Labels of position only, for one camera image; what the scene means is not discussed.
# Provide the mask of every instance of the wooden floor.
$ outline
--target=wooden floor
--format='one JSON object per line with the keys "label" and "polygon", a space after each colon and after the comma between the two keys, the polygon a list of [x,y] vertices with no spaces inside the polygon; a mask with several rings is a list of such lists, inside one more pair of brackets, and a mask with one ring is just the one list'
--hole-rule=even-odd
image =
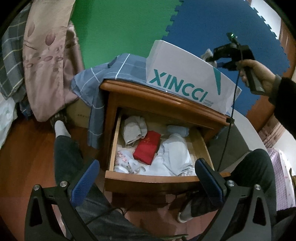
{"label": "wooden floor", "polygon": [[[86,129],[73,127],[69,132],[80,143],[84,158],[97,153],[87,146]],[[19,117],[13,122],[8,138],[0,150],[0,215],[18,241],[24,240],[25,215],[32,187],[35,184],[42,187],[55,186],[54,140],[55,136],[48,122],[40,123],[33,118],[25,120]],[[100,171],[96,183],[104,192],[103,171]],[[194,237],[207,227],[215,214],[209,213],[180,224],[176,221],[176,215],[181,200],[176,200],[171,205],[164,204],[170,203],[174,199],[173,195],[148,199],[110,192],[104,192],[104,195],[115,207],[132,207],[126,218],[158,237],[181,233]]]}

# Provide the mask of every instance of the bolt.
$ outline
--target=bolt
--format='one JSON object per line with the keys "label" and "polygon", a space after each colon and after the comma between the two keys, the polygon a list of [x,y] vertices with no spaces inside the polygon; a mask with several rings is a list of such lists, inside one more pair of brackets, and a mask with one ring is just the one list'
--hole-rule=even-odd
{"label": "bolt", "polygon": [[59,184],[62,188],[67,186],[67,181],[61,181],[61,183]]}
{"label": "bolt", "polygon": [[258,184],[255,184],[255,189],[257,189],[257,190],[261,190],[261,187],[260,187],[260,185],[258,185]]}
{"label": "bolt", "polygon": [[33,186],[33,189],[34,189],[35,191],[37,191],[39,188],[40,188],[40,185],[38,185],[38,184],[36,184],[35,186]]}
{"label": "bolt", "polygon": [[233,187],[234,186],[234,181],[233,180],[228,180],[226,183],[230,187]]}

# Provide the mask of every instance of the wooden edge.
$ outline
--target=wooden edge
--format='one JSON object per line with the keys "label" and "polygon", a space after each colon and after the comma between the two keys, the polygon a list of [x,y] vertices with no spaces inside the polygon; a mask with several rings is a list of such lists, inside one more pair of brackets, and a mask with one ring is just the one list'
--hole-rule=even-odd
{"label": "wooden edge", "polygon": [[109,164],[110,171],[113,171],[113,169],[114,169],[114,162],[115,162],[115,156],[116,156],[117,140],[118,140],[118,135],[119,135],[121,116],[122,116],[122,113],[119,113],[117,123],[116,123],[115,133],[114,133],[114,139],[112,142],[111,157],[110,157],[110,164]]}
{"label": "wooden edge", "polygon": [[[229,172],[221,172],[222,177],[229,177]],[[189,183],[189,182],[198,182],[199,179],[197,176],[187,176],[187,177],[163,177],[163,176],[145,176],[137,174],[127,174],[114,171],[106,171],[105,178],[123,180],[130,182],[139,182],[139,183]]]}
{"label": "wooden edge", "polygon": [[199,130],[196,127],[192,127],[189,130],[189,135],[191,138],[191,143],[192,143],[196,158],[197,159],[204,158],[205,161],[214,170],[214,166],[213,166],[210,154],[207,150],[207,146]]}
{"label": "wooden edge", "polygon": [[100,88],[110,92],[128,94],[145,98],[147,100],[155,100],[169,105],[179,106],[180,108],[198,113],[202,116],[206,116],[207,118],[219,122],[225,126],[228,125],[226,122],[226,115],[214,111],[207,106],[143,85],[137,85],[123,81],[104,80],[104,82],[100,85]]}

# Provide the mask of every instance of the red cloth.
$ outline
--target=red cloth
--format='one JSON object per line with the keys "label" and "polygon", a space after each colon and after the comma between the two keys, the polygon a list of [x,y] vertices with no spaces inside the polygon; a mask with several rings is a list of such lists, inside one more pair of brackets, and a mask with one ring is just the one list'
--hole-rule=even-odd
{"label": "red cloth", "polygon": [[160,134],[155,131],[148,131],[145,138],[140,140],[133,153],[133,157],[145,164],[151,165],[156,152]]}

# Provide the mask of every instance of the black sleeve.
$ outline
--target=black sleeve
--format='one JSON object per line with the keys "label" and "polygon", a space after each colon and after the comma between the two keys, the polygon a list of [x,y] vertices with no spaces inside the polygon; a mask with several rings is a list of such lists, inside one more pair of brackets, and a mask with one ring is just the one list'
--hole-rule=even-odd
{"label": "black sleeve", "polygon": [[289,78],[281,80],[274,115],[296,139],[296,83]]}

